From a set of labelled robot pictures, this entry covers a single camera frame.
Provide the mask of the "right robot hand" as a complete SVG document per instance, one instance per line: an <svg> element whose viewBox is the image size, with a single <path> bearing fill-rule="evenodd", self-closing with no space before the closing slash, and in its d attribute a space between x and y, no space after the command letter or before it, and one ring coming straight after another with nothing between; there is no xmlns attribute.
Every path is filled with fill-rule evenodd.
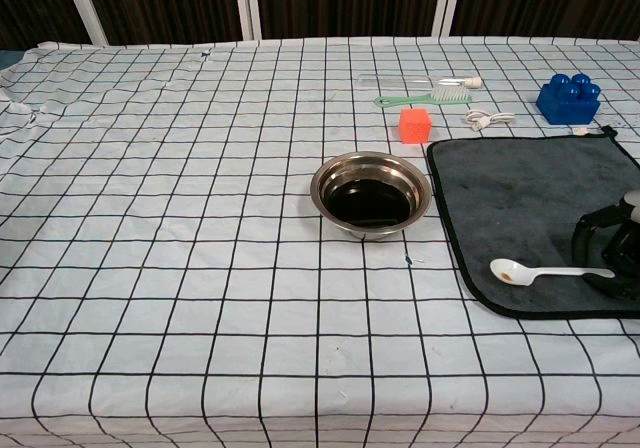
<svg viewBox="0 0 640 448"><path fill-rule="evenodd" d="M590 242L598 229L617 226L601 257L612 278L585 274L582 278L592 287L616 299L639 297L639 191L627 192L617 205L609 205L583 215L571 239L571 259L575 266L589 263Z"/></svg>

